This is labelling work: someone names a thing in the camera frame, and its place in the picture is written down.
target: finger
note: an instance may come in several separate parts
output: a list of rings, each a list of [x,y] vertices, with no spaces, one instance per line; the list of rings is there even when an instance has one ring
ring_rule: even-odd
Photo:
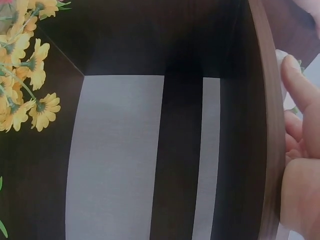
[[[291,150],[301,151],[299,143],[288,133],[285,133],[285,152],[288,153]]]
[[[292,149],[285,154],[285,165],[288,165],[288,163],[290,163],[290,161],[293,159],[299,159],[301,157],[301,153],[298,150]]]
[[[284,111],[285,131],[298,143],[303,137],[302,121],[291,111]]]
[[[320,159],[320,101],[314,102],[305,110],[303,140],[309,157]]]
[[[315,100],[320,99],[320,90],[301,73],[298,61],[288,55],[281,65],[283,84],[302,113]]]

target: flower center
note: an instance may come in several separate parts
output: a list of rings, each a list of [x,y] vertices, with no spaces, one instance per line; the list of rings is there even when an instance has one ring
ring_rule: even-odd
[[[0,83],[0,85],[1,85],[3,88],[6,87],[6,85],[5,85],[4,82]],[[0,89],[0,98],[1,98],[4,94],[5,94],[5,93]]]
[[[15,112],[18,111],[18,109],[20,108],[20,105],[15,104],[14,102],[10,102],[10,114],[14,114]]]
[[[36,69],[36,57],[33,56],[29,61],[22,62],[20,66],[27,67],[33,72]]]
[[[6,50],[6,54],[7,54],[7,55],[10,55],[10,54],[12,54],[12,52],[13,52],[14,49],[15,49],[15,43],[8,44],[8,45],[6,45],[4,48],[5,48],[5,50]]]
[[[36,111],[38,113],[42,113],[46,109],[46,103],[45,102],[39,102],[38,100],[36,101]]]
[[[18,18],[19,18],[19,11],[15,11],[12,14],[12,23],[15,24],[18,21]]]
[[[42,2],[37,1],[37,2],[35,3],[35,10],[34,10],[34,12],[33,12],[33,15],[34,15],[34,16],[38,16],[38,15],[39,15],[39,12],[40,12],[41,10],[44,10],[44,9],[46,9],[46,6],[45,6]]]

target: flower bouquet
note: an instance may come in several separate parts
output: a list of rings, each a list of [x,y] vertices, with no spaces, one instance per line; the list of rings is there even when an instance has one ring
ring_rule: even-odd
[[[57,94],[35,96],[46,80],[44,60],[50,44],[37,38],[30,57],[26,57],[26,50],[37,22],[68,10],[68,4],[57,0],[0,0],[0,131],[19,131],[29,116],[31,128],[39,132],[56,120],[61,109]]]

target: wood grain texture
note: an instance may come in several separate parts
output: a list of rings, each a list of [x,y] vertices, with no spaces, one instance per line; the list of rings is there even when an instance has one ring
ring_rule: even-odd
[[[262,3],[244,0],[220,85],[220,149],[212,240],[276,237],[285,168],[279,78]]]
[[[69,154],[84,76],[44,34],[36,36],[51,46],[46,82],[35,95],[56,92],[61,111],[40,133],[30,129],[31,119],[19,132],[0,132],[0,219],[12,240],[65,240]]]
[[[40,26],[84,75],[164,75],[191,47],[217,77],[239,1],[77,0]]]
[[[262,0],[275,47],[302,60],[307,67],[320,53],[313,18],[292,0]]]

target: fingernail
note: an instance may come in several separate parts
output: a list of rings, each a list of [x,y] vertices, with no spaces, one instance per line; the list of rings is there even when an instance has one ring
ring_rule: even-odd
[[[288,62],[288,64],[289,64],[292,68],[296,69],[297,71],[299,71],[299,72],[301,73],[300,64],[299,64],[299,62],[297,61],[297,59],[295,59],[294,56],[288,55],[288,56],[287,56],[287,62]]]

